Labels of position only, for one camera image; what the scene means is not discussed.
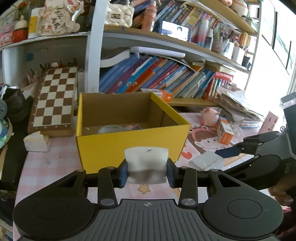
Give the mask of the person's hand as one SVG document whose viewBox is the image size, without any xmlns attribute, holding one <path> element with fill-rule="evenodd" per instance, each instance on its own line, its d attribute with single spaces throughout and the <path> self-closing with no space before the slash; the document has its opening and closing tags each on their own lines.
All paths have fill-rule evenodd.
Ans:
<svg viewBox="0 0 296 241">
<path fill-rule="evenodd" d="M 268 191 L 281 206 L 290 206 L 294 198 L 287 191 L 293 187 L 295 187 L 295 175 L 290 173 L 281 178 L 276 185 L 269 187 Z"/>
</svg>

